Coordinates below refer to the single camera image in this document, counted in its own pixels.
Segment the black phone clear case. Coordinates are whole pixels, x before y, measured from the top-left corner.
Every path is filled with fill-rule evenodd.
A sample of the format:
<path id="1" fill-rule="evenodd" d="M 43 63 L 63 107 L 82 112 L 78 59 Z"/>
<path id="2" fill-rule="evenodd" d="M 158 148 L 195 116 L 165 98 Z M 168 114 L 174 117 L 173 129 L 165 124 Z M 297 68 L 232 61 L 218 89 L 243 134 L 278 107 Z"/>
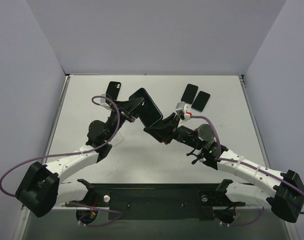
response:
<path id="1" fill-rule="evenodd" d="M 200 91 L 192 103 L 191 108 L 195 111 L 202 112 L 210 99 L 210 96 L 209 93 Z"/>

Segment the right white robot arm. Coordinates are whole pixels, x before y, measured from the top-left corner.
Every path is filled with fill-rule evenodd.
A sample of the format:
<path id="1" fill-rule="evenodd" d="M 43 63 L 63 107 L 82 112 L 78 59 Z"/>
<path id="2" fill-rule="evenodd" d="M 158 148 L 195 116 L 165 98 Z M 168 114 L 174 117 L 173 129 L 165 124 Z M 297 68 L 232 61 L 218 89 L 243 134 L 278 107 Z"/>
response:
<path id="1" fill-rule="evenodd" d="M 152 127 L 145 127 L 144 132 L 164 144 L 175 140 L 193 149 L 190 156 L 195 156 L 192 164 L 201 162 L 217 171 L 232 174 L 246 183 L 224 180 L 215 192 L 216 201 L 222 205 L 229 202 L 257 205 L 270 208 L 280 219 L 295 223 L 302 214 L 304 205 L 304 184 L 298 173 L 288 170 L 281 172 L 261 166 L 220 144 L 213 123 L 202 116 L 206 123 L 196 129 L 183 124 L 199 116 L 187 112 L 173 113 Z"/>

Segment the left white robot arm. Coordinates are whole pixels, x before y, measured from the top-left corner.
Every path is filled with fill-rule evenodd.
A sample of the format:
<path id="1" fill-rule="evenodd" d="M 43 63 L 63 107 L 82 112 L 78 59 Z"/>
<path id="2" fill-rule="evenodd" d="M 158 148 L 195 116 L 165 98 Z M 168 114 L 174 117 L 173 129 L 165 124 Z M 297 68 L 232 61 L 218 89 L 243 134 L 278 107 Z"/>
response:
<path id="1" fill-rule="evenodd" d="M 103 107 L 110 110 L 110 116 L 103 122 L 94 120 L 87 133 L 88 140 L 75 152 L 57 154 L 56 161 L 46 164 L 36 162 L 28 168 L 15 198 L 26 206 L 35 216 L 46 215 L 56 204 L 78 201 L 84 206 L 93 203 L 95 194 L 83 180 L 67 189 L 64 181 L 87 166 L 94 165 L 107 157 L 112 149 L 111 140 L 119 128 L 128 121 L 134 122 L 144 99 L 142 97 L 127 101 L 106 102 Z"/>

